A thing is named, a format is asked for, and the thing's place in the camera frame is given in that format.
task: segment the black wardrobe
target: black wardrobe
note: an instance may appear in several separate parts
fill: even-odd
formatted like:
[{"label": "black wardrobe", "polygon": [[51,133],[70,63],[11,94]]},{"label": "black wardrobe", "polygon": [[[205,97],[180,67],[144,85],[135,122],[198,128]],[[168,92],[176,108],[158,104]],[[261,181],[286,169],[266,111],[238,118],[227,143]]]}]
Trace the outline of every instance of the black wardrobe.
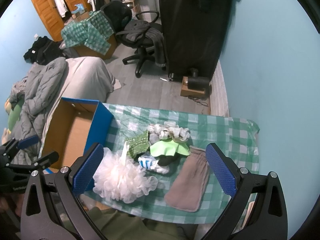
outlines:
[{"label": "black wardrobe", "polygon": [[232,0],[159,0],[167,69],[173,79],[199,76],[210,80],[228,28]]}]

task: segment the open box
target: open box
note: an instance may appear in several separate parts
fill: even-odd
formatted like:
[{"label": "open box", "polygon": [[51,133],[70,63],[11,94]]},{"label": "open box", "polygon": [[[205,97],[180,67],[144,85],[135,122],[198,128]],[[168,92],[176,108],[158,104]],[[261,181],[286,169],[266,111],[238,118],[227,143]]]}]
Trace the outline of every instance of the open box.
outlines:
[{"label": "open box", "polygon": [[[53,113],[41,156],[52,151],[59,160],[47,169],[70,167],[93,143],[104,145],[113,115],[97,100],[61,98]],[[87,190],[93,188],[93,179]]]}]

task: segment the person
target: person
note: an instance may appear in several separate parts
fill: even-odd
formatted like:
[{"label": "person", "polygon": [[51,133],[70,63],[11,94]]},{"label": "person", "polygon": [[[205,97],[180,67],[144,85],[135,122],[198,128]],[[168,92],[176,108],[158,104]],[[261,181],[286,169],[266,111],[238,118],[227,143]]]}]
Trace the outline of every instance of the person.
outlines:
[{"label": "person", "polygon": [[[1,137],[1,144],[2,145],[5,144],[8,140],[9,140],[9,130],[5,128]],[[24,194],[13,193],[13,194],[7,194],[7,195],[0,195],[0,213],[9,209],[9,205],[7,203],[6,198],[13,200],[13,202],[16,204],[15,213],[17,216],[21,217]]]},{"label": "person", "polygon": [[9,205],[6,198],[11,198],[13,200],[13,202],[16,204],[15,213],[18,217],[21,217],[24,194],[12,193],[6,196],[0,196],[0,213],[5,212],[9,209]]}]

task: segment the small cardboard box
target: small cardboard box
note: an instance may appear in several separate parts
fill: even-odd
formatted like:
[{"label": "small cardboard box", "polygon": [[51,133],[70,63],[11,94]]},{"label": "small cardboard box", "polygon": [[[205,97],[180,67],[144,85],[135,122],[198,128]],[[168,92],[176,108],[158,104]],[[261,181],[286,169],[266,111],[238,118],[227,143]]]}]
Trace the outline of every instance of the small cardboard box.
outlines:
[{"label": "small cardboard box", "polygon": [[99,58],[102,58],[103,60],[106,60],[106,59],[110,59],[112,57],[113,53],[115,52],[115,50],[118,46],[114,34],[112,34],[110,36],[110,38],[107,39],[107,42],[109,44],[111,44],[111,46],[105,55],[102,55],[101,53],[98,53],[98,52],[88,48],[85,45],[75,46],[73,48],[76,50],[76,52],[78,52],[80,57],[99,57]]},{"label": "small cardboard box", "polygon": [[[50,166],[57,172],[70,167],[90,146],[104,145],[113,115],[97,100],[61,98],[53,113],[44,141],[42,156],[51,151],[59,153],[59,160]],[[93,188],[93,179],[87,188]]]},{"label": "small cardboard box", "polygon": [[82,20],[88,19],[90,17],[90,15],[89,15],[89,12],[85,12],[83,14],[78,14],[78,13],[73,14],[72,17],[73,17],[74,21],[78,23]]}]

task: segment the green pants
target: green pants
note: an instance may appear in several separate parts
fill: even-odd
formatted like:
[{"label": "green pants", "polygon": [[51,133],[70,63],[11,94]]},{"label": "green pants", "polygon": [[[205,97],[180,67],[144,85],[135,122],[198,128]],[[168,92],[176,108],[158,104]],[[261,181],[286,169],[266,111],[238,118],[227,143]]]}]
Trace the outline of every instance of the green pants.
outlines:
[{"label": "green pants", "polygon": [[[101,211],[98,207],[88,212],[89,217],[108,240],[182,240],[172,223],[132,216],[113,208]],[[65,228],[75,232],[70,221]]]}]

